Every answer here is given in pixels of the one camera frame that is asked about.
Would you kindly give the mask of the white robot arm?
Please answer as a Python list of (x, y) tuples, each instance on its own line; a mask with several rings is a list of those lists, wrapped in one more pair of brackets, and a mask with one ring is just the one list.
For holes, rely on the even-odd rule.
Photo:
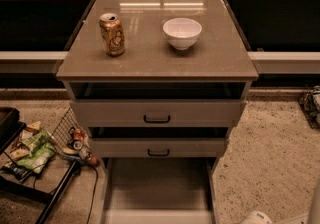
[(239, 224), (320, 224), (320, 180), (317, 180), (305, 213), (274, 222), (265, 212), (253, 210)]

